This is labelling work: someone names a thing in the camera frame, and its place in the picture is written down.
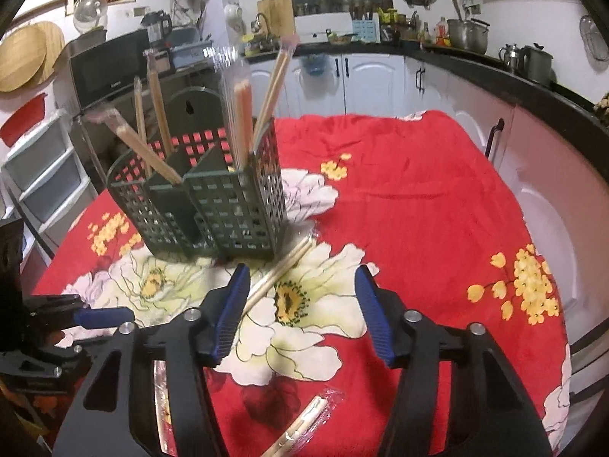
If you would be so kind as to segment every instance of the red tablecloth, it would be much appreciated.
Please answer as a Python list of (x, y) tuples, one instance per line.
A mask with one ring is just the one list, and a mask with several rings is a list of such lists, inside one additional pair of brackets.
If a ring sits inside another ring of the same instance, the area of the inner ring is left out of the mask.
[[(554, 445), (571, 370), (558, 291), (516, 199), (461, 127), (427, 112), (406, 120), (309, 116), (278, 120), (276, 129), (290, 218), (315, 218), (320, 238), (207, 375), (231, 456), (260, 456), (324, 387), (345, 400), (302, 455), (376, 454), (399, 373), (383, 366), (364, 335), (352, 289), (360, 262), (438, 323), (484, 323)], [(151, 257), (104, 192), (36, 293), (78, 292), (94, 307), (130, 304), (138, 320), (162, 322), (200, 301), (191, 284), (225, 279), (210, 278), (205, 260), (187, 266)], [(448, 394), (443, 378), (440, 407)], [(446, 423), (439, 410), (434, 451), (443, 448)]]

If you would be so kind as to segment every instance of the black countertop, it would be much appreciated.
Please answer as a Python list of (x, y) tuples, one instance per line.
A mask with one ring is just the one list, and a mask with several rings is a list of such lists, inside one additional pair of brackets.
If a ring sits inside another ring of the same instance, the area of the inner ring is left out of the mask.
[[(592, 103), (559, 85), (551, 89), (510, 74), (498, 67), (461, 56), (421, 50), (416, 42), (400, 47), (386, 44), (299, 45), (294, 56), (313, 53), (381, 53), (409, 56), (468, 80), (510, 105), (528, 110), (572, 144), (609, 184), (609, 128), (590, 111)], [(275, 59), (277, 53), (262, 53), (248, 58), (250, 63)]]

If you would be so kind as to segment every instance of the red container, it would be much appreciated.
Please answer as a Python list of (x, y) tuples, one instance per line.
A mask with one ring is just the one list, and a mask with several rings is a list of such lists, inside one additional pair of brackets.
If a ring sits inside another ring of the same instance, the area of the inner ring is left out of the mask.
[(33, 97), (25, 105), (21, 106), (0, 127), (0, 139), (8, 147), (13, 147), (19, 138), (30, 130), (39, 121), (45, 118), (46, 93), (40, 93)]

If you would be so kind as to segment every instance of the kettle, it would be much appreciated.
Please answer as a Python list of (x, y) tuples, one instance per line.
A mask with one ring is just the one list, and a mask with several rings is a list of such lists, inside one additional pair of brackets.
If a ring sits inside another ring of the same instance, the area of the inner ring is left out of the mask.
[(553, 56), (543, 51), (543, 46), (533, 43), (533, 46), (525, 46), (520, 50), (518, 63), (519, 73), (530, 81), (549, 86), (552, 81), (552, 58)]
[(505, 65), (508, 72), (515, 74), (520, 65), (520, 54), (521, 49), (516, 44), (506, 44), (499, 49), (498, 57), (503, 62), (503, 65)]
[(171, 17), (163, 10), (146, 14), (140, 25), (148, 31), (148, 41), (151, 48), (164, 48), (165, 38), (173, 30)]

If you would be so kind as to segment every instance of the microwave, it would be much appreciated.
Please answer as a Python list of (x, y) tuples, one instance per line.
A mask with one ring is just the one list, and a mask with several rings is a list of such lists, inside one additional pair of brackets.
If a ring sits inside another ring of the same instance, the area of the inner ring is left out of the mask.
[(150, 47), (146, 29), (78, 50), (68, 44), (56, 62), (53, 93), (58, 108), (75, 117), (95, 103), (145, 79)]

